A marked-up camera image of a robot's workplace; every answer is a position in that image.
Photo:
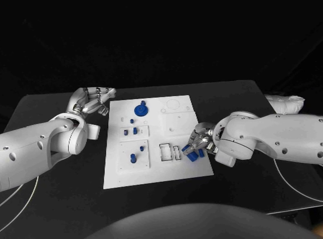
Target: white board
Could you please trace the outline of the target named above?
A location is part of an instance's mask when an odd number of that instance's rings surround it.
[[[142,117],[133,113],[141,101]],[[196,124],[188,96],[109,102],[103,189],[213,175],[206,151],[194,162],[181,153]]]

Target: black backdrop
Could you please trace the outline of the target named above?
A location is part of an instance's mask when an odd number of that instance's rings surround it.
[[[25,94],[253,80],[291,91],[323,5],[136,5],[0,17],[0,133]]]

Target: blue part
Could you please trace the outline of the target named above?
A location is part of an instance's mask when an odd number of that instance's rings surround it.
[[[198,157],[203,158],[204,157],[204,154],[203,154],[203,151],[201,149],[198,149]]]
[[[190,147],[190,144],[187,144],[187,145],[184,146],[184,148],[181,149],[181,152],[183,152],[188,147]]]
[[[187,155],[187,158],[190,159],[191,162],[197,159],[197,157],[198,157],[198,155],[196,154],[196,152],[191,152],[191,153]]]
[[[145,116],[148,113],[148,108],[145,106],[145,102],[141,101],[141,104],[133,108],[133,113],[136,116]]]
[[[131,163],[135,163],[136,162],[136,157],[133,154],[131,154]]]

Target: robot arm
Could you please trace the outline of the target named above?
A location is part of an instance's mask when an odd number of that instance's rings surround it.
[[[196,153],[203,145],[229,167],[235,159],[250,159],[255,149],[274,159],[323,164],[323,116],[272,114],[258,118],[248,112],[233,112],[207,131],[196,133],[194,128],[191,138],[183,154]]]
[[[93,111],[106,115],[103,102],[113,97],[113,88],[79,88],[66,113],[0,134],[0,192],[28,182],[60,160],[80,153],[86,139],[96,139],[99,134],[99,126],[86,124],[84,118]]]

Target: table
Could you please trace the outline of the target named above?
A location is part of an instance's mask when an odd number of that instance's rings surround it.
[[[103,83],[99,87],[116,88],[116,97],[110,100],[188,95],[198,122],[216,123],[233,111],[246,111],[259,117],[275,113],[250,80],[133,89],[119,89],[119,84],[106,86]],[[70,95],[25,95],[4,131],[48,121],[64,112]],[[0,233],[0,238],[84,238],[126,216],[174,204],[227,204],[268,214],[323,206],[323,203],[310,200],[288,187],[272,159],[258,151],[250,160],[236,160],[232,168],[214,162],[213,155],[209,155],[213,176],[103,190],[107,116],[92,113],[86,123],[100,126],[97,140],[87,140],[83,151],[40,175],[30,203]],[[291,185],[304,194],[323,200],[318,167],[276,162]],[[24,184],[1,206],[0,229],[19,212],[34,182],[35,179]],[[0,192],[0,203],[14,190]]]

